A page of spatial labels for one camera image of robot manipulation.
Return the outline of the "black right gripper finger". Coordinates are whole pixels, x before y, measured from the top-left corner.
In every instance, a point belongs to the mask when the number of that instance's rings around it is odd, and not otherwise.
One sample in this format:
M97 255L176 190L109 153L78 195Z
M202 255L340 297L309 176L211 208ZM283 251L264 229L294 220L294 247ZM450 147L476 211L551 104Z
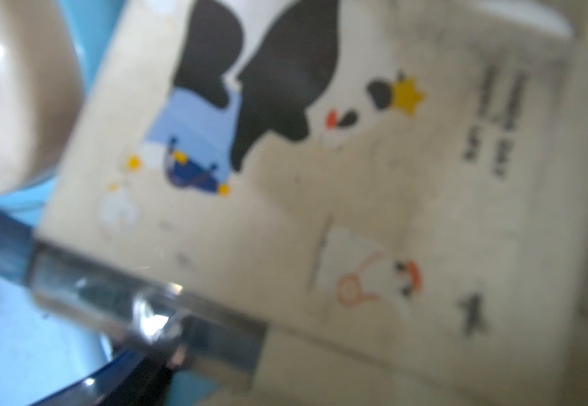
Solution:
M124 351L81 381L40 399L37 405L161 405L174 372L136 351Z

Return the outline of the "cream panda pencil sharpener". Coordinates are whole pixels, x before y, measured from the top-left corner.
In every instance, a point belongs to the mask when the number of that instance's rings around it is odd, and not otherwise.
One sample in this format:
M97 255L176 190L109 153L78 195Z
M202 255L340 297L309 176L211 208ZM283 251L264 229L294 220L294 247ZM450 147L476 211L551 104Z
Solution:
M130 1L35 239L42 306L216 404L557 404L588 1Z

